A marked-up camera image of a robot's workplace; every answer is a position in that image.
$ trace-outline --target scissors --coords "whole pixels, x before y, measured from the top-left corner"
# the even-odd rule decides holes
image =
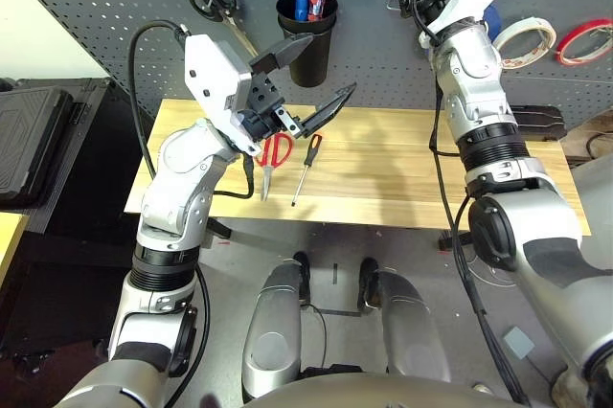
[[[285,152],[285,156],[279,159],[282,140],[287,141],[287,151]],[[260,200],[266,200],[268,198],[268,190],[270,189],[270,182],[272,181],[272,172],[276,167],[287,160],[292,148],[293,141],[286,133],[276,133],[272,137],[266,139],[261,158],[256,158],[256,162],[264,169],[264,180],[261,186]]]
[[[238,10],[237,0],[190,0],[190,4],[196,12],[207,20],[222,22],[228,27],[252,57],[258,55],[254,45],[245,32],[238,27],[237,22],[233,18],[233,15]]]

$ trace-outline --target wooden table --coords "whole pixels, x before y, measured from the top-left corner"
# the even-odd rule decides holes
[[[312,106],[287,106],[304,118]],[[148,146],[156,161],[162,142],[174,131],[188,127],[204,113],[191,100],[163,100]],[[308,140],[294,142],[291,156],[273,173],[266,202],[260,202],[262,173],[256,167],[256,194],[249,200],[216,196],[210,216],[272,218],[339,223],[361,223],[407,228],[448,229],[436,169],[428,139],[434,111],[346,107],[326,125],[324,141],[308,173],[298,199],[291,199],[307,154]],[[441,120],[439,149],[456,151],[450,132]],[[547,172],[573,207],[582,231],[589,226],[579,195],[558,142],[529,142],[531,155],[541,159]],[[441,158],[450,207],[455,213],[465,195],[465,170],[457,157]],[[138,169],[125,211],[139,213],[143,193],[150,182],[143,162]],[[230,166],[218,190],[244,193],[241,161]],[[466,218],[461,229],[468,229]]]
[[[20,214],[5,214],[0,212],[0,285],[4,281],[12,256],[17,249],[23,231],[26,229],[28,217]]]

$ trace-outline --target white tape roll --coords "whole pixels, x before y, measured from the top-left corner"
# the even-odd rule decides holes
[[[530,65],[547,54],[547,52],[554,47],[554,44],[556,44],[556,30],[554,30],[551,23],[544,18],[530,17],[515,22],[503,30],[496,39],[494,39],[493,45],[502,55],[502,48],[505,47],[505,44],[511,39],[519,34],[532,31],[540,32],[542,37],[541,43],[521,57],[503,58],[503,68],[512,69]]]

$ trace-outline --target pegboard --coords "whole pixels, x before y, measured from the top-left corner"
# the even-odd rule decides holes
[[[188,0],[39,0],[80,45],[124,88],[125,58],[134,30],[144,22],[167,18],[192,33],[228,41],[245,61],[248,55],[222,24],[205,20]],[[277,0],[239,0],[236,19],[259,50],[283,38]],[[315,104],[351,82],[358,83],[349,105],[431,108],[434,80],[417,42],[411,20],[386,8],[388,0],[338,0],[327,80],[319,87],[296,86],[287,69],[271,75],[285,99]],[[610,0],[496,0],[503,27],[528,16],[549,20],[558,40],[587,19],[611,13]],[[601,58],[578,68],[560,66],[553,53],[519,70],[505,71],[503,86],[511,104],[558,106],[567,126],[581,124],[613,100],[613,59]],[[168,31],[147,32],[136,62],[140,103],[155,115],[164,97],[191,98],[183,82],[183,55]]]

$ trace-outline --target tape roll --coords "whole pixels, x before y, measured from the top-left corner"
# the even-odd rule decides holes
[[[552,27],[544,18],[524,18],[518,22],[513,23],[505,30],[503,30],[494,39],[493,45],[501,52],[502,48],[519,34],[527,32],[539,32],[542,37],[542,41],[538,46],[524,54],[521,57],[516,58],[503,58],[502,67],[505,69],[522,68],[536,62],[541,57],[545,56],[549,50],[556,44],[556,30]]]
[[[590,52],[582,57],[569,58],[564,55],[568,47],[579,37],[593,33],[593,32],[605,32],[609,33],[609,38],[598,49]],[[597,58],[602,57],[613,49],[613,19],[611,18],[598,18],[596,20],[590,20],[583,25],[579,25],[573,31],[564,36],[559,42],[556,49],[557,61],[564,66],[579,66],[585,65],[590,61],[594,61]]]

